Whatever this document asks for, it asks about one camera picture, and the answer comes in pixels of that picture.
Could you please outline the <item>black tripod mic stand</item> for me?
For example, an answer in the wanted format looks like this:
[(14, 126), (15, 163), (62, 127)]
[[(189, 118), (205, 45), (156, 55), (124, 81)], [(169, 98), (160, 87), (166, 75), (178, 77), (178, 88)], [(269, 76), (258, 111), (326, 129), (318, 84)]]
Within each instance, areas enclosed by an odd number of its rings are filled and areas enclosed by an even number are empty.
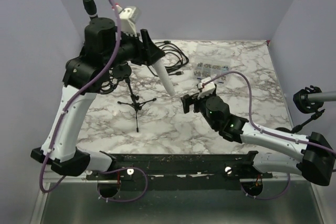
[(119, 85), (119, 82), (125, 81), (127, 84), (128, 90), (130, 92), (131, 103), (121, 102), (118, 101), (117, 104), (119, 105), (128, 105), (132, 107), (135, 111), (135, 121), (136, 121), (136, 132), (139, 133), (139, 124), (138, 124), (138, 112), (142, 110), (143, 106), (150, 102), (155, 102), (157, 98), (153, 98), (151, 100), (146, 100), (143, 102), (139, 102), (140, 97), (133, 93), (131, 87), (131, 80), (129, 76), (125, 77), (111, 77), (109, 81), (104, 82), (100, 88), (100, 94), (109, 94), (112, 93)]

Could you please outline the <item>clear plastic screw box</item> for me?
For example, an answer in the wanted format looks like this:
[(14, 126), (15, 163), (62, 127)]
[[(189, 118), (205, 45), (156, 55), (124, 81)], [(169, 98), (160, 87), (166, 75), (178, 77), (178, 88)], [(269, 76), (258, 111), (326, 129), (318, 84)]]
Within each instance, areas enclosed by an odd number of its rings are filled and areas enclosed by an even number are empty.
[(193, 63), (193, 78), (211, 79), (230, 71), (233, 51), (224, 47), (198, 45)]

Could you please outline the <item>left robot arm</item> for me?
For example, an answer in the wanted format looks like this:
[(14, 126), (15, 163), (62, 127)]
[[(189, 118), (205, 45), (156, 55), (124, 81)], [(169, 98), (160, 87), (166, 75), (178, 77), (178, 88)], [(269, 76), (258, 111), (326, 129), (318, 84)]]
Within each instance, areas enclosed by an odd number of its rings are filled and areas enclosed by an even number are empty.
[(48, 138), (31, 157), (63, 176), (79, 176), (86, 170), (98, 171), (104, 179), (116, 175), (113, 157), (105, 152), (85, 152), (76, 147), (89, 107), (102, 86), (111, 80), (110, 69), (119, 71), (128, 62), (157, 66), (165, 53), (151, 40), (146, 29), (131, 36), (122, 32), (117, 41), (115, 22), (92, 18), (84, 29), (85, 42), (78, 57), (66, 63), (61, 103)]

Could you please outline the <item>white microphone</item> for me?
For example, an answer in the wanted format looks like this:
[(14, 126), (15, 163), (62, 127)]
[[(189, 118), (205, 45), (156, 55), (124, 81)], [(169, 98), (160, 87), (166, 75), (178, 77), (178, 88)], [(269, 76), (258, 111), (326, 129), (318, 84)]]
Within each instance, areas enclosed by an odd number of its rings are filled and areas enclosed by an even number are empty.
[(167, 73), (167, 70), (165, 66), (162, 63), (162, 60), (159, 59), (153, 64), (153, 68), (156, 71), (156, 74), (158, 75), (159, 79), (161, 80), (166, 92), (170, 95), (173, 96), (175, 95), (175, 90), (173, 87), (173, 83)]

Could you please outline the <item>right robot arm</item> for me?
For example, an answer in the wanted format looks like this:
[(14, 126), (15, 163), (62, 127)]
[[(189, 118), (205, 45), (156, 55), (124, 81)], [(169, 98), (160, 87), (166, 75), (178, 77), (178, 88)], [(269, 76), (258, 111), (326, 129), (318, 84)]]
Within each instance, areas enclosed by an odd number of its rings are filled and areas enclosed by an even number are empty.
[(317, 132), (310, 135), (293, 134), (254, 125), (252, 121), (231, 114), (229, 105), (219, 96), (198, 94), (181, 97), (184, 113), (190, 106), (200, 113), (212, 130), (230, 142), (258, 145), (276, 154), (257, 154), (243, 162), (242, 173), (249, 178), (259, 172), (298, 174), (307, 181), (329, 186), (335, 164), (335, 151), (326, 138)]

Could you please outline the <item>grey microphone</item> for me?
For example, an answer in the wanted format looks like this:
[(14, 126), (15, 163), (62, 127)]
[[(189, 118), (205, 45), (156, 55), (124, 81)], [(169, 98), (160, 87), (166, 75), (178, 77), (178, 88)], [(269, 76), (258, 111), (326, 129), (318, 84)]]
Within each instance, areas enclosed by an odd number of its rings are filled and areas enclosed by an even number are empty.
[(304, 98), (310, 103), (335, 102), (336, 91), (309, 93), (306, 94)]

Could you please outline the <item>black round-base mic stand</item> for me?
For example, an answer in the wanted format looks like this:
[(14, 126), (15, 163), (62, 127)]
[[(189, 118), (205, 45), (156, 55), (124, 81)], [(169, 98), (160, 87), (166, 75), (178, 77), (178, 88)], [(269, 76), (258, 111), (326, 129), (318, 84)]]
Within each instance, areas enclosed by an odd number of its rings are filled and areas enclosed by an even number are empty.
[(110, 76), (119, 81), (129, 78), (132, 73), (131, 67), (128, 64), (118, 65), (112, 68)]

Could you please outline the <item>black microphone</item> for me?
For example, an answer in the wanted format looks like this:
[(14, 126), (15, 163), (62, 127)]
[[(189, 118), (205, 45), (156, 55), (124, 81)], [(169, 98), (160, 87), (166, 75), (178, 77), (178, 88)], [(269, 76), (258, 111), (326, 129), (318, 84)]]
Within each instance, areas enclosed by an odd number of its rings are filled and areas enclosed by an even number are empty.
[(89, 15), (90, 19), (95, 19), (98, 17), (97, 7), (94, 0), (82, 0), (83, 6), (86, 13)]

